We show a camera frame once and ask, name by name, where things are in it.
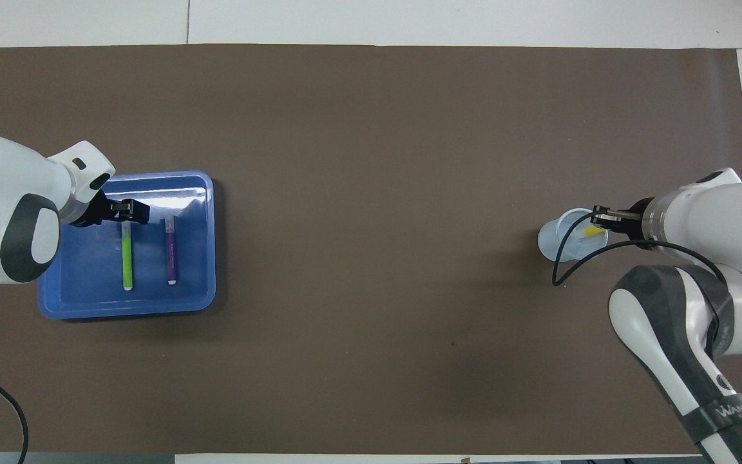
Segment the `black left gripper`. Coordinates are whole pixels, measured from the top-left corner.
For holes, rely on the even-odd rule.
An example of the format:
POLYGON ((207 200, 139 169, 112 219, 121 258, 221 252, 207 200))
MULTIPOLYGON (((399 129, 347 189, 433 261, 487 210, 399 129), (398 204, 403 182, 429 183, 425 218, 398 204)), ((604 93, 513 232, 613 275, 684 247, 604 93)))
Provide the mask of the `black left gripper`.
POLYGON ((97 193, 86 206, 85 212, 75 220, 75 226, 85 228, 103 221, 147 224, 149 217, 149 205, 135 205, 135 200, 111 200, 106 194, 97 193))

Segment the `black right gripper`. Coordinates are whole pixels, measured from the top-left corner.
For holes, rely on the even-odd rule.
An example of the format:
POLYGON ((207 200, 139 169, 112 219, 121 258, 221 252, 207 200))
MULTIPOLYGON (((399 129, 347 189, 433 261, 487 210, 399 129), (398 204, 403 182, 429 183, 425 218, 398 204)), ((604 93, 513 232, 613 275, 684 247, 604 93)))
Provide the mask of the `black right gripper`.
POLYGON ((648 240, 650 235, 643 229, 643 217, 653 198, 642 198, 635 202, 628 211, 611 209, 607 206, 595 205, 592 210, 592 225, 609 231, 627 231, 628 240, 648 240), (637 215, 631 221, 631 214, 637 215))

